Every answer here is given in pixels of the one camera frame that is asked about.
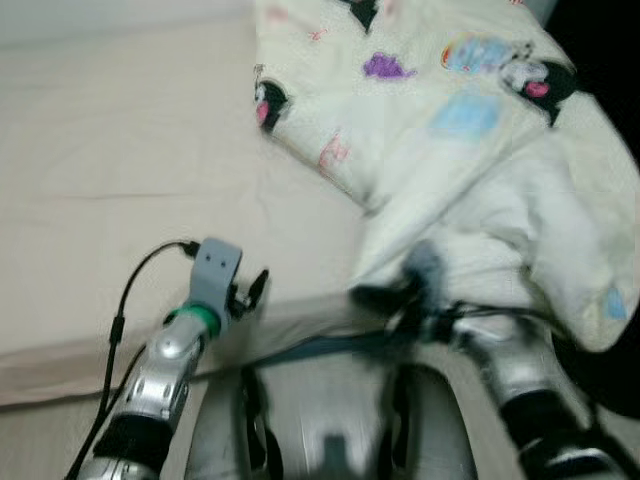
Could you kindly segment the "beige sheeted mattress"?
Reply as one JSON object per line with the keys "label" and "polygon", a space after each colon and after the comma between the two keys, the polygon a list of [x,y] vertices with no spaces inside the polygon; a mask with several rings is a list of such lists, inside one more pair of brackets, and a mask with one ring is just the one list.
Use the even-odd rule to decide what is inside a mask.
{"label": "beige sheeted mattress", "polygon": [[270,271],[201,372],[379,328],[346,292],[361,211],[262,136],[253,60],[250,15],[0,49],[0,407],[99,392],[125,282],[174,239]]}

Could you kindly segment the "cream cartoon print blanket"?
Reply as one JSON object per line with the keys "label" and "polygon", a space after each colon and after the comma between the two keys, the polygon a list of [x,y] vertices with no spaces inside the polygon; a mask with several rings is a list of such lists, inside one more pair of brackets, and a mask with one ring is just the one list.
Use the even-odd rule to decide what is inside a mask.
{"label": "cream cartoon print blanket", "polygon": [[516,0],[253,0],[256,116],[365,211],[349,287],[428,247],[445,303],[540,308],[588,351],[639,305],[634,155]]}

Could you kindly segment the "grey robot left leg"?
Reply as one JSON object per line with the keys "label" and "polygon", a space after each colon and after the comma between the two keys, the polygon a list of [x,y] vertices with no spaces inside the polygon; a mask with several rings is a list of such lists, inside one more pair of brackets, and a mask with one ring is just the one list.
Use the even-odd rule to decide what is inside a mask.
{"label": "grey robot left leg", "polygon": [[374,480],[392,369],[328,355],[211,376],[184,480]]}

